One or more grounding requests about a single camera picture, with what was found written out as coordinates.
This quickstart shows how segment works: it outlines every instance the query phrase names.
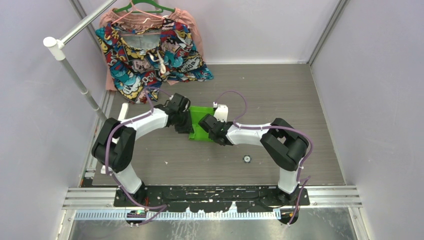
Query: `clothes hanger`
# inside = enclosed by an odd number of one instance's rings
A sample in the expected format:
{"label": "clothes hanger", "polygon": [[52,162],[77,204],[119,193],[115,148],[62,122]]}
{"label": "clothes hanger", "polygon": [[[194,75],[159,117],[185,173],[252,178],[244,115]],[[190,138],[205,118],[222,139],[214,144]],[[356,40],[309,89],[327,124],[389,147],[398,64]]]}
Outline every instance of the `clothes hanger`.
{"label": "clothes hanger", "polygon": [[136,8],[135,4],[137,4],[138,2],[139,2],[139,0],[130,0],[130,1],[129,1],[129,6],[131,6],[131,11],[129,11],[127,14],[125,14],[125,15],[121,16],[120,18],[116,19],[116,20],[115,20],[115,21],[113,21],[111,24],[114,24],[114,23],[118,22],[119,20],[121,20],[121,19],[125,18],[127,15],[129,15],[129,14],[131,14],[131,13],[134,13],[134,10],[137,10],[139,13],[147,14],[147,15],[150,15],[150,16],[153,16],[153,17],[156,17],[156,18],[160,18],[160,19],[164,19],[164,17],[163,17],[163,16],[150,14],[150,13],[148,13],[148,12],[145,12],[145,11],[142,11],[142,10],[140,10],[140,9]]}
{"label": "clothes hanger", "polygon": [[130,1],[130,3],[127,6],[124,6],[122,8],[116,9],[116,10],[114,10],[114,12],[115,13],[119,13],[119,12],[122,12],[122,11],[127,11],[128,12],[128,9],[132,8],[132,6],[134,6],[136,4],[141,4],[141,3],[150,4],[150,5],[158,8],[158,9],[160,9],[158,11],[149,11],[147,13],[163,13],[164,10],[170,11],[172,13],[175,12],[175,8],[173,9],[173,8],[169,8],[169,7],[166,7],[166,6],[161,6],[161,5],[157,4],[154,0],[132,0],[132,1]]}

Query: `white pipe joint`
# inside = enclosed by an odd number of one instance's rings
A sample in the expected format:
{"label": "white pipe joint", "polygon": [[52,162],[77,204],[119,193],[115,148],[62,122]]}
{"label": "white pipe joint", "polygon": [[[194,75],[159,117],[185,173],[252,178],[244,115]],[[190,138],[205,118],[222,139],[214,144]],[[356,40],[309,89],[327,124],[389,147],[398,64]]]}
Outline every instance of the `white pipe joint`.
{"label": "white pipe joint", "polygon": [[65,53],[62,51],[65,45],[62,41],[54,37],[48,36],[44,38],[42,43],[46,48],[48,48],[48,50],[50,50],[51,54],[57,61],[62,61],[65,59]]}

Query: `gray wood grain surface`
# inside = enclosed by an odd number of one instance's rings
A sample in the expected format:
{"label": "gray wood grain surface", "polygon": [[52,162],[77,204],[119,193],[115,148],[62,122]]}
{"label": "gray wood grain surface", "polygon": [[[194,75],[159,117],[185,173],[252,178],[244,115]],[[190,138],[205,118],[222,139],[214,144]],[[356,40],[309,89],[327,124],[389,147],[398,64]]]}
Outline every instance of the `gray wood grain surface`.
{"label": "gray wood grain surface", "polygon": [[[212,106],[222,92],[240,91],[248,101],[247,113],[240,123],[264,124],[275,118],[285,119],[315,143],[301,176],[311,175],[311,185],[344,184],[308,65],[240,64],[209,68],[215,76],[213,80],[175,85],[164,82],[162,89],[188,97],[192,106]],[[165,100],[162,93],[159,102]],[[110,116],[117,118],[125,102],[116,94]],[[231,121],[244,109],[242,98],[234,93],[225,94],[219,103],[228,106]],[[130,104],[127,117],[148,110],[148,104]],[[252,162],[244,163],[244,155],[250,155]],[[275,185],[279,179],[279,169],[263,147],[191,141],[173,127],[150,132],[136,141],[132,165],[147,185]],[[115,184],[109,176],[100,174],[100,167],[98,164],[93,184]]]}

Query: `green box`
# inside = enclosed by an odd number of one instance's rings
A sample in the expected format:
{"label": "green box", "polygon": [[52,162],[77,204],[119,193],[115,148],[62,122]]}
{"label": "green box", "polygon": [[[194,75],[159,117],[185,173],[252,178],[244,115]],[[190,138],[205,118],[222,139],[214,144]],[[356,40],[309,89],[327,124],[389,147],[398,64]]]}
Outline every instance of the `green box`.
{"label": "green box", "polygon": [[194,141],[213,142],[209,139],[209,134],[199,126],[200,120],[206,114],[214,115],[215,110],[213,107],[208,106],[190,106],[191,124],[193,126],[194,133],[188,135],[188,139]]}

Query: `wall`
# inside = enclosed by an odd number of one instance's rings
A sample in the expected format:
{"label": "wall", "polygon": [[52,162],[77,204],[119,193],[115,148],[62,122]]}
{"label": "wall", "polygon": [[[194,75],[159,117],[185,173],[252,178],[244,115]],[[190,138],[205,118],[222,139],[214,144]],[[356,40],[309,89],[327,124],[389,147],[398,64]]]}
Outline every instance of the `wall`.
{"label": "wall", "polygon": [[[103,1],[80,0],[88,13]],[[121,8],[128,2],[118,0],[114,6]],[[200,30],[205,60],[222,64],[306,63],[339,0],[158,2],[187,10]]]}
{"label": "wall", "polygon": [[[68,187],[76,187],[95,113],[43,46],[79,19],[68,1],[9,1],[1,19],[0,239],[54,239]],[[101,53],[86,31],[64,48],[100,102]]]}
{"label": "wall", "polygon": [[424,230],[424,4],[350,1],[312,71],[377,240]]}

